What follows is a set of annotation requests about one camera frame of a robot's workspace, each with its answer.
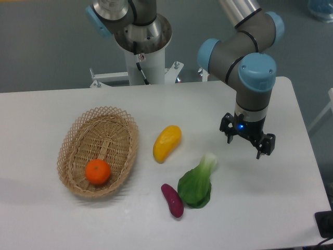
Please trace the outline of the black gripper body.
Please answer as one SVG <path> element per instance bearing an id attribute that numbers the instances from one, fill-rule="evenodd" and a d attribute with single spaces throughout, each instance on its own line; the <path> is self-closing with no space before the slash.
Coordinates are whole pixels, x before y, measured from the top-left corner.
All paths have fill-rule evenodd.
<path id="1" fill-rule="evenodd" d="M 248 140 L 253 146 L 258 146 L 260 139 L 263 136 L 263 127 L 265 117 L 259 121 L 245 121 L 244 115 L 235 115 L 233 121 L 233 128 L 236 134 Z"/>

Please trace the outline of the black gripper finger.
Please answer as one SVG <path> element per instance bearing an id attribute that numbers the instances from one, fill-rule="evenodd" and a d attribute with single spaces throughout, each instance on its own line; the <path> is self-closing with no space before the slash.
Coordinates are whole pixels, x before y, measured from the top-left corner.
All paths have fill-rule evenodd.
<path id="1" fill-rule="evenodd" d="M 224 132 L 227 136 L 227 142 L 231 143 L 234 136 L 234 117 L 230 113 L 226 113 L 220 123 L 220 131 Z"/>
<path id="2" fill-rule="evenodd" d="M 255 143 L 257 149 L 256 159 L 260 159 L 261 155 L 270 155 L 275 148 L 276 136 L 274 134 L 262 134 L 260 139 Z"/>

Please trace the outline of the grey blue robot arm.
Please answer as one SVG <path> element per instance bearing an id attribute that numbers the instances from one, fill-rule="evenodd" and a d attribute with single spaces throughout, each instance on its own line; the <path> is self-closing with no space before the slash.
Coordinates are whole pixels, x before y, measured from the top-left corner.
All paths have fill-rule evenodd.
<path id="1" fill-rule="evenodd" d="M 225 114 L 220 130 L 227 140 L 238 135 L 258 156 L 270 155 L 275 135 L 263 132 L 276 81 L 276 62 L 264 51 L 284 35 L 283 20 L 263 12 L 257 1 L 220 1 L 236 34 L 227 41 L 208 39 L 197 53 L 198 65 L 236 91 L 235 111 Z M 172 37 L 156 1 L 93 1 L 86 15 L 97 32 L 114 36 L 126 56 L 130 85 L 165 82 L 165 48 Z"/>

